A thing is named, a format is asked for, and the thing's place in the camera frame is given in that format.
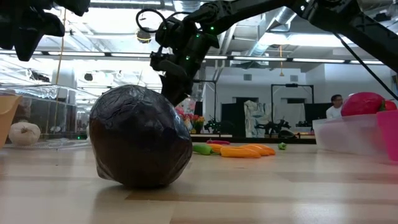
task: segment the ceiling light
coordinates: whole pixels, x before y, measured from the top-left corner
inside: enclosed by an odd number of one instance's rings
[[[205,59],[213,59],[213,60],[226,60],[227,56],[216,56],[216,55],[206,55]]]
[[[312,62],[312,63],[344,63],[344,60],[334,59],[312,59],[312,58],[293,58],[294,62]]]
[[[263,62],[285,62],[287,60],[287,58],[235,56],[234,60],[263,61]]]
[[[0,54],[10,54],[10,55],[16,55],[17,52],[15,50],[0,50]],[[34,55],[41,55],[41,52],[33,52]]]
[[[160,5],[159,1],[122,1],[122,0],[91,0],[91,3],[110,3],[110,4],[150,4],[150,5]]]
[[[114,53],[111,54],[113,57],[137,57],[137,58],[149,58],[149,54],[127,54],[127,53]]]
[[[350,61],[350,63],[360,64],[360,62],[357,60],[352,60]],[[380,61],[363,61],[363,63],[365,63],[366,65],[383,65],[383,63]]]
[[[49,55],[60,55],[61,52],[49,52]],[[101,52],[62,52],[64,56],[87,56],[87,57],[103,57],[104,53]]]

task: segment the white wall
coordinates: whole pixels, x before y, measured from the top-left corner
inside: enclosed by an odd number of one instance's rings
[[[319,65],[305,74],[305,81],[313,85],[315,103],[324,103],[326,95],[325,64]]]
[[[369,66],[370,69],[391,89],[391,69],[387,66]],[[330,100],[334,94],[343,98],[351,93],[370,91],[378,93],[387,99],[392,96],[378,83],[361,65],[325,65],[325,98]]]
[[[290,75],[298,75],[298,84],[305,84],[305,74],[300,69],[283,69],[284,76],[280,76],[280,69],[268,70],[252,68],[225,68],[217,84],[216,118],[221,118],[221,104],[233,103],[234,97],[259,98],[261,103],[271,102],[271,84],[286,84],[290,82]],[[243,81],[243,74],[251,74],[252,81]],[[204,93],[204,114],[208,120],[214,114],[214,93],[206,88]],[[283,98],[306,98],[311,102],[311,89],[274,87],[274,103],[280,103]]]
[[[389,88],[392,88],[390,68],[382,65],[369,67]],[[361,91],[371,91],[387,99],[392,98],[361,65],[319,65],[307,72],[306,81],[315,86],[316,103],[328,103],[335,94],[347,98],[349,94]]]

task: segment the black cable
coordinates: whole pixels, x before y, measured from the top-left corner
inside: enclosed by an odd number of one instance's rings
[[[390,90],[390,88],[388,88],[388,86],[362,61],[362,59],[353,51],[353,49],[351,49],[351,47],[349,47],[348,44],[337,33],[333,34],[341,41],[351,55],[353,55],[354,58],[372,75],[372,77],[376,79],[376,81],[380,83],[380,85],[383,86],[383,88],[390,93],[394,99],[398,100],[398,96],[392,90]]]
[[[165,29],[165,32],[166,32],[166,33],[165,33],[165,35],[164,35],[164,37],[163,37],[163,43],[166,43],[166,40],[167,40],[167,38],[169,37],[169,30],[167,30],[167,19],[166,19],[158,10],[156,10],[156,9],[142,9],[141,11],[139,11],[139,12],[137,13],[137,15],[136,15],[136,24],[137,24],[138,28],[140,28],[140,30],[142,30],[142,31],[144,31],[144,32],[147,32],[147,33],[149,33],[149,34],[155,34],[155,33],[157,32],[157,30],[149,30],[149,29],[146,29],[146,28],[144,28],[144,27],[141,26],[141,24],[139,23],[139,16],[140,16],[141,14],[143,14],[144,12],[154,12],[154,13],[156,13],[158,16],[160,16],[160,18],[162,18],[162,22],[163,22],[163,24],[164,24],[165,27],[166,27],[166,29]],[[189,15],[190,12],[174,12],[173,14],[171,14],[171,15],[169,16],[169,18],[170,18],[170,17],[173,17],[173,16],[176,16],[176,15],[178,15],[178,14],[186,14],[186,15]],[[163,51],[163,48],[164,48],[164,45],[161,44],[160,47],[159,47],[159,49],[157,50],[157,53],[158,53],[158,54],[161,54],[162,51]]]
[[[144,13],[144,12],[154,12],[154,13],[156,13],[158,16],[160,16],[160,18],[162,18],[163,23],[166,25],[167,19],[158,10],[156,10],[156,9],[143,9],[143,10],[139,11],[137,13],[137,15],[136,15],[136,24],[137,24],[138,28],[140,28],[140,30],[142,30],[144,32],[147,32],[147,33],[150,33],[150,34],[154,34],[154,33],[157,32],[157,30],[146,29],[146,28],[142,27],[141,24],[139,23],[139,16],[142,13]]]

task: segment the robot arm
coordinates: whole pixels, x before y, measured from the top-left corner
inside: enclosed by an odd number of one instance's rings
[[[398,35],[366,16],[356,0],[212,1],[183,21],[169,18],[160,25],[156,41],[162,47],[171,47],[174,53],[151,55],[152,68],[166,72],[162,77],[162,94],[173,105],[179,104],[191,93],[193,77],[207,51],[210,47],[219,48],[216,35],[243,19],[282,6],[320,29],[346,36],[398,73]],[[195,29],[195,23],[202,30]]]

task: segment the clear plastic bin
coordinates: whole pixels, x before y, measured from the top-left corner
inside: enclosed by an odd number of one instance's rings
[[[359,155],[386,154],[375,114],[313,121],[319,149]]]
[[[41,130],[40,139],[29,147],[40,149],[70,147],[72,142],[85,139],[90,109],[99,97],[60,85],[6,85],[0,86],[0,95],[22,96],[12,123],[36,124]],[[7,147],[17,146],[7,139]]]

